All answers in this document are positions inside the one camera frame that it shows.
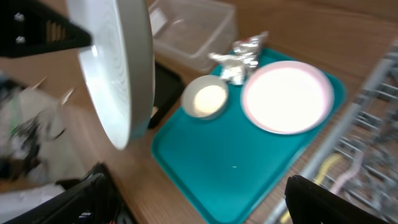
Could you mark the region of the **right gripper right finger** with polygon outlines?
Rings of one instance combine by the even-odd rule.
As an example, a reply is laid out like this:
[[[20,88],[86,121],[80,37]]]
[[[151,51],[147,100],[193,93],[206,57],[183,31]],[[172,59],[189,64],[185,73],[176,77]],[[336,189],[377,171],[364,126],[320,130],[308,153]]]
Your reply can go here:
[[[301,175],[287,179],[285,202],[294,224],[388,224]]]

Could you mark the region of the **grey bowl of rice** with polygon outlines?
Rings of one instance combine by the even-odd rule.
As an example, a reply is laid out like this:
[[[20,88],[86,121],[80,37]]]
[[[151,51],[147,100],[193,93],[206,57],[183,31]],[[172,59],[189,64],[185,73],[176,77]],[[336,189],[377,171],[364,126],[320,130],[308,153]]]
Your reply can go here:
[[[228,84],[218,76],[205,75],[186,86],[181,97],[181,107],[192,118],[211,120],[224,112],[228,98]]]

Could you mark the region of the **grey plate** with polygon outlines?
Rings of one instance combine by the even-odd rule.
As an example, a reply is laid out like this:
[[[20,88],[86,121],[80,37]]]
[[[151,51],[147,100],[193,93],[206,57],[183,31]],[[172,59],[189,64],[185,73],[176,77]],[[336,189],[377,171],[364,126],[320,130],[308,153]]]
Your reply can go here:
[[[68,0],[70,20],[91,45],[78,51],[100,123],[119,150],[141,137],[155,95],[152,31],[145,0]]]

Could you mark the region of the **white plastic fork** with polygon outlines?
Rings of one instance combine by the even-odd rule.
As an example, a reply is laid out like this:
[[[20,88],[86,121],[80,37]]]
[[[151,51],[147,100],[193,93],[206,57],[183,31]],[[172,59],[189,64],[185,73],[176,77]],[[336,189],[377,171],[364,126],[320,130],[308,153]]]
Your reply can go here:
[[[364,152],[358,152],[353,160],[353,163],[351,167],[346,170],[344,173],[342,173],[336,180],[336,182],[333,184],[333,186],[330,189],[330,192],[337,195],[338,192],[343,188],[345,183],[355,177],[357,173],[360,171],[362,162],[364,158]]]

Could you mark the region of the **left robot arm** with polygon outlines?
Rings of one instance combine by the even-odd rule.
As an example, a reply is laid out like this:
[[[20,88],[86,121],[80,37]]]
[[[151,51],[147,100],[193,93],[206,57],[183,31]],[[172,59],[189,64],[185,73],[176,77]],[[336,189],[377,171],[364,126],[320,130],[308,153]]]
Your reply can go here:
[[[55,99],[1,77],[1,222],[135,223],[104,164],[83,167]]]

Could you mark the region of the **yellow plastic spoon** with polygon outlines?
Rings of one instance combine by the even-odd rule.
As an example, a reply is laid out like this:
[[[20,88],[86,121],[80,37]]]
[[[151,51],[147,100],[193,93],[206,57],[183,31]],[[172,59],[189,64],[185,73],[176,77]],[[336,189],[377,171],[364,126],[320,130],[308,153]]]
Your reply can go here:
[[[328,170],[330,169],[331,166],[342,160],[343,156],[340,154],[332,154],[329,157],[325,159],[325,161],[322,163],[321,167],[318,170],[318,174],[314,179],[314,183],[317,185],[320,185],[323,182],[323,179],[326,177]],[[287,210],[280,218],[279,218],[279,223],[280,224],[286,224],[288,220],[290,219],[290,213]]]

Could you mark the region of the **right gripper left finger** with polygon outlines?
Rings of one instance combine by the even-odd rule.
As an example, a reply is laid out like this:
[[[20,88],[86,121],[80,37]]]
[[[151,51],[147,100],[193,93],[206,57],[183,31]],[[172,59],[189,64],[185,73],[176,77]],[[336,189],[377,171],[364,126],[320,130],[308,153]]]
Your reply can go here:
[[[45,4],[1,0],[1,57],[19,58],[89,45],[87,31]]]

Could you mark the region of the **white pink-rimmed plate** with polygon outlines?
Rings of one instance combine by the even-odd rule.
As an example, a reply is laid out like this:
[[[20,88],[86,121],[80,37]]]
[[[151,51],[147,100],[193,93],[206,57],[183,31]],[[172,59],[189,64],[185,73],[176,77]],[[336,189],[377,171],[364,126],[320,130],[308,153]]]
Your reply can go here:
[[[284,135],[318,126],[330,114],[334,99],[332,84],[320,69],[293,60],[258,68],[241,92],[248,120],[265,131]]]

